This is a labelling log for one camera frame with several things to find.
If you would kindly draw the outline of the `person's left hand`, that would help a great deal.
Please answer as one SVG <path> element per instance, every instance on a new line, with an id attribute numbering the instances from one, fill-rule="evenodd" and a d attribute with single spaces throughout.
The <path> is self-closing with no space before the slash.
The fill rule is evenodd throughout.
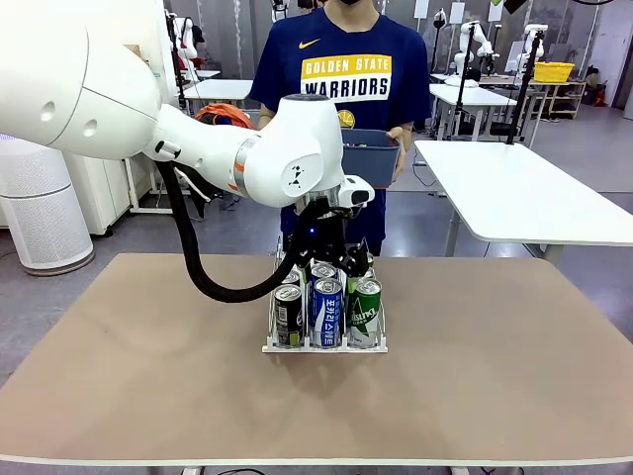
<path id="1" fill-rule="evenodd" d="M 399 145 L 399 154 L 395 166 L 392 182 L 396 182 L 401 174 L 407 157 L 407 150 L 410 147 L 412 124 L 404 124 L 394 127 L 387 132 L 387 137 L 396 141 Z"/>

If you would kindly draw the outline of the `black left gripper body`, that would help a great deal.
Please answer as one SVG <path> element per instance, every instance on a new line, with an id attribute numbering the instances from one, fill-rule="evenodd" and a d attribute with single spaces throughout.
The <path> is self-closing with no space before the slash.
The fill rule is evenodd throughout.
<path id="1" fill-rule="evenodd" d="M 346 251 L 343 216 L 326 198 L 309 202 L 295 226 L 295 263 L 311 259 L 339 265 Z"/>

